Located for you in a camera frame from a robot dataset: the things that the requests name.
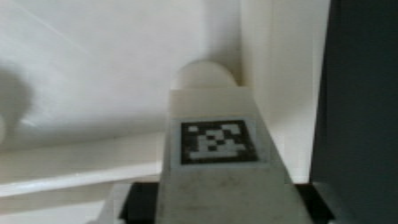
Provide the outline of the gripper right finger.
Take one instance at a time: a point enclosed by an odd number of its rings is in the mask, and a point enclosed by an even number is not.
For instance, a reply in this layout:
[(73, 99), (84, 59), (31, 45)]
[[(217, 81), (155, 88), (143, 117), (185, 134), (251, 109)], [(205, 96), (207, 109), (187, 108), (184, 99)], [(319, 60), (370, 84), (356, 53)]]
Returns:
[(296, 185), (296, 188), (304, 201), (313, 224), (338, 224), (336, 215), (319, 187), (313, 183), (301, 183)]

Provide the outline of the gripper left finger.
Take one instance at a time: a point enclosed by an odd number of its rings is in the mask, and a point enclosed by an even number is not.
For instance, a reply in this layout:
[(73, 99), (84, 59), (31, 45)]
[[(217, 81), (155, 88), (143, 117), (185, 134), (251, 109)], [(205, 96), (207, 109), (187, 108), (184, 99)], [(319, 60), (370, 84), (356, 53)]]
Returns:
[(88, 224), (155, 224), (159, 183), (118, 183), (98, 218)]

